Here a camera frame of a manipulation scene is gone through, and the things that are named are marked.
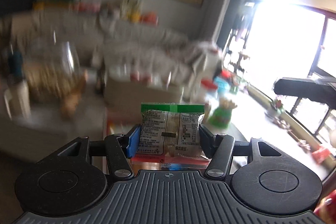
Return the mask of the stuffed toys row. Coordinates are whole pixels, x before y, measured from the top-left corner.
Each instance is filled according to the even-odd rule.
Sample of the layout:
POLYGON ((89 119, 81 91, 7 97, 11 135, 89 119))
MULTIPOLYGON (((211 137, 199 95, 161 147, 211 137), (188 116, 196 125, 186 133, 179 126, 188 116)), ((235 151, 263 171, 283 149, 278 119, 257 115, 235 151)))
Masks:
POLYGON ((143 11, 143 0, 40 0, 33 4, 35 11, 45 9, 63 9, 89 14, 102 14, 132 23, 156 26, 159 17, 154 11, 143 11))

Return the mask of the beige round container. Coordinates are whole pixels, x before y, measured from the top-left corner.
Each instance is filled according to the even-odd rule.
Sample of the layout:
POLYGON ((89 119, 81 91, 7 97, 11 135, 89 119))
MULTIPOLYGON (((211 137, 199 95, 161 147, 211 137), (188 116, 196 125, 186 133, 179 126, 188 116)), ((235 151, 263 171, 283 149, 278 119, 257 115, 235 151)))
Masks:
POLYGON ((104 100, 113 114, 137 121, 141 120, 143 103, 180 103, 183 93, 182 86, 147 86, 109 77, 104 90, 104 100))

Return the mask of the grey covered sofa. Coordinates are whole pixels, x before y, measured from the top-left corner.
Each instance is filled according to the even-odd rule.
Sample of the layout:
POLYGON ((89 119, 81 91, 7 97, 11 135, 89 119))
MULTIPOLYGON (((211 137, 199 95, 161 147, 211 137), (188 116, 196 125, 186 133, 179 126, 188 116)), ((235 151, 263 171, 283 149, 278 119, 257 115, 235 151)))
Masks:
POLYGON ((48 9, 1 16, 1 48, 13 42, 26 54, 37 38, 48 38, 52 32, 75 46, 81 65, 126 64, 171 75, 177 83, 196 75, 202 55, 185 34, 100 14, 48 9))

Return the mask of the red lid plastic jar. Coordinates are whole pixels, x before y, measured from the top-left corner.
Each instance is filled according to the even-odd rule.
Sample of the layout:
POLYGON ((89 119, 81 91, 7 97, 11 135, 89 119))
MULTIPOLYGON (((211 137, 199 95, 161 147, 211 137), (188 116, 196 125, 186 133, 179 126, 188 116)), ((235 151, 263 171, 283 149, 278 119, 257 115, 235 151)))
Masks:
POLYGON ((217 101, 218 86, 209 79, 201 79, 191 93, 191 102, 203 104, 205 114, 209 114, 212 104, 217 101))

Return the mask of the small potted plant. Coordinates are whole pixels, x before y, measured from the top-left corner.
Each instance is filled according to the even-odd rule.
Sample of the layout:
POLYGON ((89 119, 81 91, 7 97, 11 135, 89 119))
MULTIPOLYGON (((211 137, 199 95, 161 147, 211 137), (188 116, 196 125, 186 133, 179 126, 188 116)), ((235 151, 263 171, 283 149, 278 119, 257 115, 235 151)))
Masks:
POLYGON ((269 107, 267 108, 265 114, 269 118, 276 119, 279 118, 283 112, 284 112, 284 106, 281 100, 276 98, 269 104, 269 107))

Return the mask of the glass jar with nuts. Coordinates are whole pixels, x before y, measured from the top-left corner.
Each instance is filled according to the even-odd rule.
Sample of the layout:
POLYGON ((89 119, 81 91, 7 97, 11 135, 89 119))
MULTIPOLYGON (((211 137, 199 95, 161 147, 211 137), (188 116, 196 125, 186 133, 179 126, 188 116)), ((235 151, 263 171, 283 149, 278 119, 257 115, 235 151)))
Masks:
POLYGON ((27 47, 23 71, 34 102, 57 102, 70 94, 79 81, 76 48, 56 32, 38 37, 27 47))

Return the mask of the green base snack jar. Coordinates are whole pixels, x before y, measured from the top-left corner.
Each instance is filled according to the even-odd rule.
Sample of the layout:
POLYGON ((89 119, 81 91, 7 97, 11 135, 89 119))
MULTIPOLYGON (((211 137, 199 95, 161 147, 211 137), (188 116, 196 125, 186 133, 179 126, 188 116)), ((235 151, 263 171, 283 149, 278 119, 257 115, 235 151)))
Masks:
POLYGON ((213 111, 209 118, 209 123, 217 128, 228 129, 232 117, 232 110, 237 108, 237 104, 226 97, 219 100, 219 106, 213 111))

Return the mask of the blue snack bag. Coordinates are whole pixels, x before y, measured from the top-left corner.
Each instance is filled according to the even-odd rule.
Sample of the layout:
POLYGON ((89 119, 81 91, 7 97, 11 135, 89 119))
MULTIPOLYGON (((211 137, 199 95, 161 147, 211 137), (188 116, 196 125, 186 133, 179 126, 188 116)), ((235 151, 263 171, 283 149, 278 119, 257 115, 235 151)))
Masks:
POLYGON ((208 161, 197 161, 192 163, 171 163, 171 162, 160 162, 159 166, 161 170, 170 170, 170 171, 180 171, 180 170, 199 170, 203 172, 209 162, 208 161))

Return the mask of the green white snack packet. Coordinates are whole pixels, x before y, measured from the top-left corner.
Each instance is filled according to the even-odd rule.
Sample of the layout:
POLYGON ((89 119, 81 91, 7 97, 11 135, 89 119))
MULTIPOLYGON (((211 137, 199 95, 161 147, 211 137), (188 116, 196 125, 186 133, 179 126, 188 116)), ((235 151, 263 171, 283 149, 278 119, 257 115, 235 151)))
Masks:
POLYGON ((200 104, 143 103, 137 153, 159 157, 202 158, 199 127, 205 116, 200 104))

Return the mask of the pink cardboard gift box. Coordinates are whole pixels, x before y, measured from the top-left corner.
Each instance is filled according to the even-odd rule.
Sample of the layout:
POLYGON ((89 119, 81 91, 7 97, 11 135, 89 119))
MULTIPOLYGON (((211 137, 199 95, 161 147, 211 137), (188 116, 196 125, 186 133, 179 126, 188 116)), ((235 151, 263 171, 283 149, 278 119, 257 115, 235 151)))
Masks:
POLYGON ((144 155, 137 152, 139 137, 141 133, 142 117, 134 114, 126 114, 111 107, 106 107, 104 111, 102 137, 116 135, 125 157, 130 163, 134 173, 140 169, 148 170, 182 170, 198 169, 204 170, 210 160, 201 153, 199 157, 144 155))

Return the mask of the red apples tray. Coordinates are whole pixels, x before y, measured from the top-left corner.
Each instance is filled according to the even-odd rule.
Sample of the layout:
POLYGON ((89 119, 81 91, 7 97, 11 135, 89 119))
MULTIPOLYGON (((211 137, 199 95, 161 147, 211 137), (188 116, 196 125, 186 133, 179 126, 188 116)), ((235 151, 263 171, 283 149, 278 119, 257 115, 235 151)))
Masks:
POLYGON ((111 65, 108 69, 108 77, 120 82, 134 82, 148 87, 167 89, 171 84, 172 73, 161 76, 151 69, 143 69, 133 64, 111 65))

